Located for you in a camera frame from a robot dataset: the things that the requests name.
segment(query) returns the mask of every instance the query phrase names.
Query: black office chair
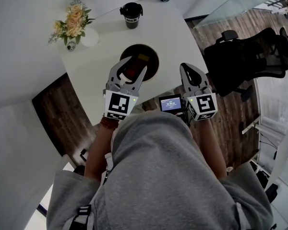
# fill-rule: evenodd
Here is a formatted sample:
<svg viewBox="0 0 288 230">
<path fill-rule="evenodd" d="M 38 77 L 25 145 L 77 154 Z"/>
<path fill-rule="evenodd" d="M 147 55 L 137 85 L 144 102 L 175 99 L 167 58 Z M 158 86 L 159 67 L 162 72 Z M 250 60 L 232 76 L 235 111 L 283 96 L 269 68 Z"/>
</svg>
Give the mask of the black office chair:
<svg viewBox="0 0 288 230">
<path fill-rule="evenodd" d="M 253 89 L 238 87 L 258 77 L 283 78 L 288 70 L 288 38 L 285 32 L 276 35 L 266 28 L 247 39 L 237 39 L 235 31 L 222 33 L 215 45 L 204 50 L 204 59 L 217 93 L 226 96 L 241 93 L 242 101 L 250 98 Z"/>
</svg>

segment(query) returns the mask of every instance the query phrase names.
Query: person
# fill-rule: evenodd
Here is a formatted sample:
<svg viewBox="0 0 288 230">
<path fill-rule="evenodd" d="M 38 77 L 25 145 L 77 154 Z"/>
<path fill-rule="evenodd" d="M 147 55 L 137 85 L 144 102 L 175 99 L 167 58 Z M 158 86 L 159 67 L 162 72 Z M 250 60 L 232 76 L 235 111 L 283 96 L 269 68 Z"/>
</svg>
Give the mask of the person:
<svg viewBox="0 0 288 230">
<path fill-rule="evenodd" d="M 169 113 L 128 117 L 113 138 L 117 125 L 103 117 L 84 177 L 57 173 L 48 230 L 62 229 L 94 196 L 88 229 L 271 228 L 270 204 L 254 171 L 246 163 L 227 176 L 210 120 L 199 121 L 200 149 L 184 122 Z M 98 190 L 111 149 L 113 169 Z"/>
</svg>

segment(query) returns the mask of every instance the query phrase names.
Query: black lid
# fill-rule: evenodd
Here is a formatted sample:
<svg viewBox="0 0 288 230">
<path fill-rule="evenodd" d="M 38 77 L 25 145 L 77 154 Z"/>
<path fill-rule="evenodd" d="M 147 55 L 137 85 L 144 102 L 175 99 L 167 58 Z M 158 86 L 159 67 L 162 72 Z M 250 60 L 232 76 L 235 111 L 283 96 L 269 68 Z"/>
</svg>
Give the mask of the black lid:
<svg viewBox="0 0 288 230">
<path fill-rule="evenodd" d="M 129 19 L 137 18 L 143 15 L 143 8 L 140 4 L 135 2 L 126 3 L 122 8 L 120 8 L 120 14 Z"/>
</svg>

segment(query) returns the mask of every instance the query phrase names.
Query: small display screen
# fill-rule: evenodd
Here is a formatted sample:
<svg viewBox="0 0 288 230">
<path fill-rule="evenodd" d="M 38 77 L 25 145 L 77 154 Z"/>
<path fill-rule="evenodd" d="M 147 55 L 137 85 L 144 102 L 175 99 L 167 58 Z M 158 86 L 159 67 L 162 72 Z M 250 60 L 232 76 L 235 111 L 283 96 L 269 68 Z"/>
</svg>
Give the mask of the small display screen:
<svg viewBox="0 0 288 230">
<path fill-rule="evenodd" d="M 175 109 L 181 109 L 181 103 L 179 97 L 160 100 L 160 103 L 161 103 L 161 110 L 163 112 Z"/>
</svg>

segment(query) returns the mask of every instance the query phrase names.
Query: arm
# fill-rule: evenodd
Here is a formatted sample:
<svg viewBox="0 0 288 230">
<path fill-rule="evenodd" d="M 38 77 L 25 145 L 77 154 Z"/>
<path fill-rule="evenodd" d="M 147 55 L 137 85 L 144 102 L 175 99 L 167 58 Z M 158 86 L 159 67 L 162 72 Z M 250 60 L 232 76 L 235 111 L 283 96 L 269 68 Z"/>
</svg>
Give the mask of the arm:
<svg viewBox="0 0 288 230">
<path fill-rule="evenodd" d="M 113 128 L 106 128 L 100 125 L 86 160 L 84 172 L 85 177 L 101 181 L 101 174 L 107 167 L 105 155 L 111 152 L 113 131 Z"/>
<path fill-rule="evenodd" d="M 217 179 L 227 176 L 225 160 L 209 119 L 200 121 L 200 149 Z"/>
</svg>

